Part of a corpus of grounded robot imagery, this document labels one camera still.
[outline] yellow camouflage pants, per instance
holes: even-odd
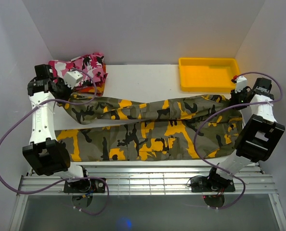
[[[73,93],[70,101],[81,103],[88,94]],[[198,159],[193,138],[211,114],[227,107],[222,95],[201,95],[153,103],[138,103],[107,97],[95,98],[86,105],[64,105],[79,123],[95,119],[144,121],[112,127],[56,131],[59,142],[72,161],[189,160]],[[242,129],[242,116],[228,110],[215,116],[201,129],[196,144],[200,155],[214,158],[230,155]]]

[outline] yellow plastic bin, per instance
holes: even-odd
[[[182,91],[228,93],[235,88],[231,79],[239,75],[231,58],[180,58]]]

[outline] white wall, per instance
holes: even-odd
[[[30,110],[26,86],[34,65],[52,57],[21,0],[0,0],[0,137]],[[0,149],[0,172],[13,187],[28,170],[22,146],[28,144],[30,120],[11,134]],[[0,231],[7,230],[15,193],[0,183]]]
[[[23,0],[55,59],[108,64],[235,57],[264,0]]]
[[[265,2],[236,58],[242,72],[262,71],[279,80],[284,98],[274,106],[274,114],[286,127],[286,1]],[[273,174],[286,216],[286,131],[273,155],[261,166]]]

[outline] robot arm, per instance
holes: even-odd
[[[236,88],[231,91],[230,105],[274,100],[273,95],[270,94],[272,84],[269,79],[258,78],[250,91],[248,91],[249,87],[247,87],[245,77],[240,76],[233,79],[233,82],[236,83]],[[251,105],[250,108],[252,116],[235,141],[236,152],[218,164],[231,174],[212,167],[207,178],[192,180],[193,192],[205,192],[206,189],[209,191],[221,189],[234,191],[232,175],[250,163],[266,161],[270,157],[284,133],[285,127],[275,120],[272,103]]]
[[[36,77],[28,84],[27,90],[32,108],[48,99],[68,100],[74,86],[83,75],[78,71],[67,72],[64,79],[54,82],[49,65],[35,66]],[[23,147],[23,156],[38,175],[59,176],[63,179],[86,177],[86,171],[70,161],[66,147],[56,140],[53,123],[55,102],[39,106],[32,115],[32,134],[29,145]],[[77,180],[68,180],[73,185],[82,185]]]

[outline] purple cable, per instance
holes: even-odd
[[[196,131],[196,133],[195,133],[194,140],[193,140],[193,145],[194,145],[194,148],[195,148],[195,152],[197,153],[197,155],[200,157],[201,160],[203,160],[205,163],[207,163],[207,164],[209,164],[209,165],[211,165],[211,166],[213,166],[213,167],[215,167],[215,168],[217,168],[217,169],[220,169],[220,170],[222,170],[222,171],[224,171],[224,172],[230,174],[233,178],[238,179],[238,180],[241,181],[242,184],[243,184],[243,190],[242,190],[241,194],[240,194],[232,203],[230,203],[230,204],[228,204],[228,205],[226,205],[226,206],[223,206],[223,207],[219,207],[219,208],[217,208],[217,207],[211,207],[211,208],[214,208],[214,209],[225,209],[225,208],[229,208],[229,207],[233,206],[234,204],[236,204],[236,202],[238,202],[238,201],[240,200],[240,198],[244,195],[245,190],[246,190],[246,184],[245,184],[245,182],[244,182],[241,178],[239,178],[239,177],[233,175],[230,171],[228,171],[228,170],[226,170],[226,169],[224,169],[224,168],[222,168],[222,167],[220,167],[220,166],[218,166],[218,165],[214,165],[213,163],[207,161],[206,159],[204,159],[203,157],[200,156],[200,154],[199,154],[199,152],[198,152],[198,150],[197,150],[197,148],[196,148],[196,145],[195,145],[195,142],[196,142],[198,133],[200,132],[200,130],[202,129],[202,127],[203,127],[208,121],[210,121],[214,116],[216,116],[216,115],[218,115],[218,114],[220,114],[220,113],[222,113],[222,112],[225,112],[225,111],[227,111],[227,110],[230,110],[230,109],[236,108],[236,107],[240,107],[240,106],[250,106],[250,105],[257,105],[257,104],[276,103],[276,102],[282,100],[282,98],[283,98],[283,90],[282,90],[282,87],[281,87],[280,83],[279,83],[275,78],[273,78],[272,76],[267,75],[267,74],[265,74],[265,73],[261,73],[261,72],[245,72],[245,73],[243,73],[243,74],[238,75],[237,77],[244,76],[244,75],[248,75],[248,74],[259,74],[259,75],[266,76],[266,77],[270,78],[271,80],[273,80],[273,81],[276,83],[276,85],[278,86],[279,90],[280,90],[280,97],[279,97],[279,99],[277,99],[277,100],[272,100],[272,101],[269,101],[269,102],[241,103],[241,104],[236,104],[236,105],[232,105],[232,106],[226,107],[226,108],[224,108],[224,109],[222,109],[222,110],[220,110],[220,111],[218,111],[218,112],[212,114],[210,117],[208,117],[208,118],[200,125],[200,127],[197,129],[197,131]]]

